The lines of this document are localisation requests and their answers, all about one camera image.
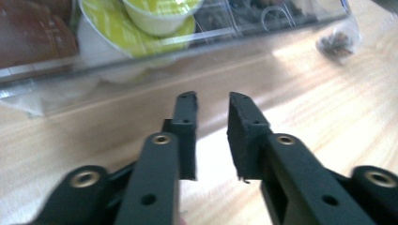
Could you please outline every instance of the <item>wood grain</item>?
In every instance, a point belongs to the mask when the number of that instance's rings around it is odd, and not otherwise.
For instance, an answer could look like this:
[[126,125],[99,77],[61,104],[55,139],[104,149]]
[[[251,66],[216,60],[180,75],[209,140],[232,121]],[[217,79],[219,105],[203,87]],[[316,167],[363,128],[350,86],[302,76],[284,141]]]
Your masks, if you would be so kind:
[[33,218],[68,171],[115,171],[138,158],[145,137],[172,116],[175,97],[200,100],[198,182],[181,182],[188,224],[270,224],[259,183],[238,182],[226,141],[228,93],[251,96],[275,132],[301,138],[319,160],[349,175],[357,165],[398,173],[398,21],[370,0],[352,0],[362,42],[336,63],[319,36],[272,53],[149,85],[124,97],[46,118],[0,109],[0,223]]

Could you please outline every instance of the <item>screw hole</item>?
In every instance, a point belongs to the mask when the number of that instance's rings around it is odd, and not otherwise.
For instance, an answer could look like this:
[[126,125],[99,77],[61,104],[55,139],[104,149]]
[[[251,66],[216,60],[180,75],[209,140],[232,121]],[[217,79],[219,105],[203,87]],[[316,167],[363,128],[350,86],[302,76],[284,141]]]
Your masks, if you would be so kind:
[[294,139],[287,137],[287,136],[279,136],[277,140],[279,143],[285,144],[285,145],[290,145],[290,144],[295,143]]
[[151,205],[156,202],[156,195],[147,194],[141,198],[142,205]]
[[337,201],[336,198],[334,198],[333,196],[330,196],[330,195],[322,196],[322,200],[323,200],[323,202],[325,202],[326,204],[329,204],[331,206],[339,205],[339,201]]
[[170,138],[165,135],[159,135],[152,139],[152,142],[155,144],[166,144],[170,142]]
[[377,186],[384,188],[395,188],[397,183],[388,175],[382,172],[369,171],[365,174],[365,177]]
[[93,171],[77,173],[70,180],[70,185],[74,188],[87,188],[96,184],[100,180],[100,174]]

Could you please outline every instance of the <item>dark food item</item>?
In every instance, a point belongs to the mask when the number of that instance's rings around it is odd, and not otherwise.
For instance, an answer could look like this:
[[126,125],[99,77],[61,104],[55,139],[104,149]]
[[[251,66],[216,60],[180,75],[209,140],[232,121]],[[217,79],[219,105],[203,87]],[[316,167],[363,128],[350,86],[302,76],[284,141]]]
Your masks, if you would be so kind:
[[0,68],[78,53],[74,35],[47,7],[24,0],[2,0],[0,18]]
[[198,46],[213,42],[228,41],[234,34],[219,32],[230,29],[233,25],[228,10],[221,4],[220,0],[205,0],[203,6],[194,14],[196,20],[196,33],[208,32],[205,41],[192,44]]
[[47,7],[51,14],[59,16],[65,24],[69,23],[72,0],[28,0]]
[[314,15],[304,15],[287,0],[228,0],[237,26],[263,24],[267,31],[315,23]]
[[322,53],[337,57],[346,57],[354,53],[354,41],[344,32],[323,37],[317,43],[317,47]]

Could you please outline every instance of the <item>clear plastic container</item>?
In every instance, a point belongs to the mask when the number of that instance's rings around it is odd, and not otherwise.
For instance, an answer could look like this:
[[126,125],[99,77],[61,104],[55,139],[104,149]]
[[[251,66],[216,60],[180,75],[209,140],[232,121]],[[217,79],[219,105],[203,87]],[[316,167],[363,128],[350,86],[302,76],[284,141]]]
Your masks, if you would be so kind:
[[[35,11],[37,16],[19,16],[25,11],[15,6],[25,2],[36,4],[26,10]],[[345,0],[198,2],[194,13],[186,16],[176,31],[155,37],[136,26],[122,0],[65,0],[57,5],[63,8],[52,6],[48,0],[3,1],[0,9],[8,19],[0,23],[0,29],[17,26],[23,34],[2,32],[0,44],[7,45],[21,60],[9,57],[0,66],[0,104],[34,115],[62,112],[200,70],[204,65],[219,66],[264,53],[289,41],[271,41],[275,37],[294,34],[297,38],[297,32],[330,25],[350,14]],[[37,31],[32,28],[35,23],[47,24]],[[2,58],[10,55],[0,53]]]

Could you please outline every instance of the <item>plastic lid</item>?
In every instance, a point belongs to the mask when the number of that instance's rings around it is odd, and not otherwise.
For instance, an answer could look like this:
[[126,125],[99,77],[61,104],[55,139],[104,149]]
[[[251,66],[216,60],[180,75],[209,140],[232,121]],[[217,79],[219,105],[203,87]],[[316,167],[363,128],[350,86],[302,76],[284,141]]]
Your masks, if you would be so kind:
[[142,11],[156,15],[183,15],[197,9],[203,0],[124,0]]

